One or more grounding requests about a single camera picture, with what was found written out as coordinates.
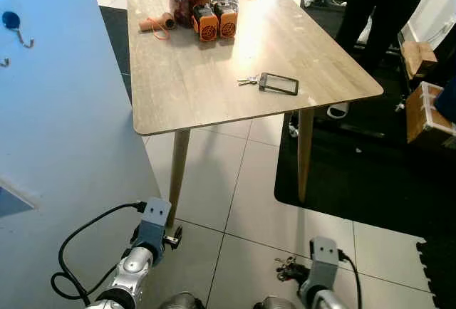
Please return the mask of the grey right robot leg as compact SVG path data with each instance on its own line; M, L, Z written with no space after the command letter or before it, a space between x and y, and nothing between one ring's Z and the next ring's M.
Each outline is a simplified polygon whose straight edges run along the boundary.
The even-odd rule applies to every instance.
M283 297L268 296L255 303L253 309L297 309L297 306Z

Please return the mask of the grey robot leg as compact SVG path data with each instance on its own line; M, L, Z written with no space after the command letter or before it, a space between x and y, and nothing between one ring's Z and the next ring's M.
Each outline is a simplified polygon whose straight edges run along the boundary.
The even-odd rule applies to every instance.
M189 292L176 293L163 300L157 309L206 309L201 299Z
M297 306L283 297L268 296L255 303L253 309L297 309Z

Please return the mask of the grey left robot leg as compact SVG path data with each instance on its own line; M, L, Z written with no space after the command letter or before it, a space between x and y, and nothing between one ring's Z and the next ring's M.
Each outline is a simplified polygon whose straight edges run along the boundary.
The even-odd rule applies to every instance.
M163 300L157 309L206 309L201 299L189 292L176 293Z

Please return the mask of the large black floor mat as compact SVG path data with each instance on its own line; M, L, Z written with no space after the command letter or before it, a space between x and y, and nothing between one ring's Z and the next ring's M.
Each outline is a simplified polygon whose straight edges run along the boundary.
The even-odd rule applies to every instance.
M426 240L452 240L454 152L407 141L404 104L415 84L398 48L388 49L374 73L381 95L353 102L342 120L317 108L304 198L297 194L299 141L289 131L299 117L284 115L274 197Z

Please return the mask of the black puzzle edge foam mat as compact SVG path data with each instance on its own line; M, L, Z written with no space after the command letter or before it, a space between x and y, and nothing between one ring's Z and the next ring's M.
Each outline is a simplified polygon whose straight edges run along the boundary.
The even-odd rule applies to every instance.
M416 243L436 309L456 309L455 244L455 235L431 237Z

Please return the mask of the light wooden table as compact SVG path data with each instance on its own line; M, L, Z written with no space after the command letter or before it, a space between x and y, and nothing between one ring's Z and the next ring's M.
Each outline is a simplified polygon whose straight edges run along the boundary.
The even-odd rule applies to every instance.
M296 112L297 194L304 198L317 108L365 100L383 91L294 0L239 4L237 35L201 42L189 28L173 30L169 40L139 32L139 23L162 15L169 0L128 0L134 130L142 136L174 134L169 224L178 208L192 129ZM297 79L299 94L237 85L261 73Z

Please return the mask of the wooden crate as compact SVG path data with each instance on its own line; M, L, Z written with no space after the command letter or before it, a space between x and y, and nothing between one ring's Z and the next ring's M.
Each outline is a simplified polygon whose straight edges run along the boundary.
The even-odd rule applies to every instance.
M407 141L410 144L427 147L446 147L455 150L454 124L435 107L437 97L444 88L427 82L419 87L406 101Z

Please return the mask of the dark floor mat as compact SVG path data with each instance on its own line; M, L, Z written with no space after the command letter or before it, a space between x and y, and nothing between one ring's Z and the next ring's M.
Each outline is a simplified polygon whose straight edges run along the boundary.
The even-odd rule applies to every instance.
M126 9L114 9L114 7L100 6L100 13L110 37L118 69L125 86L128 100L133 101L131 91L130 54L128 54L128 16Z

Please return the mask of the orange black battery pack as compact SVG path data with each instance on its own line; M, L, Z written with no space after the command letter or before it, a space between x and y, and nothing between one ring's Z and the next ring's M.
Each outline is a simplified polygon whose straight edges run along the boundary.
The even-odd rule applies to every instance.
M234 38L237 32L238 4L232 1L214 1L211 6L219 19L219 35L222 38Z
M209 4L196 4L192 7L193 29L199 35L199 41L208 42L217 39L219 19Z

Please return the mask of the dark blue cloth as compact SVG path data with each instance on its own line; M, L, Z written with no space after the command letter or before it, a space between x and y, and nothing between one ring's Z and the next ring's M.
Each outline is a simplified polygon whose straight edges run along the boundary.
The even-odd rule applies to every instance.
M452 78L447 85L442 88L440 94L437 95L435 107L438 113L450 122L456 120L456 79Z

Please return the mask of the small wooden box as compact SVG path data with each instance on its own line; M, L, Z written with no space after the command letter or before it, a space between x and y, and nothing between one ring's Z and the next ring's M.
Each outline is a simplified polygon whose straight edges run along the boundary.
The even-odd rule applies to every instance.
M429 42L403 41L400 52L409 79L424 78L437 65L437 56Z

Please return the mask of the person in black clothes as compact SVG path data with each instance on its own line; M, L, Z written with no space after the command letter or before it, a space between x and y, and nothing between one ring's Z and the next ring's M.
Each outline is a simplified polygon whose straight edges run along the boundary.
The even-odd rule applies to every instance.
M371 21L367 45L358 64L373 72L398 33L413 16L420 0L347 0L336 42L351 52Z

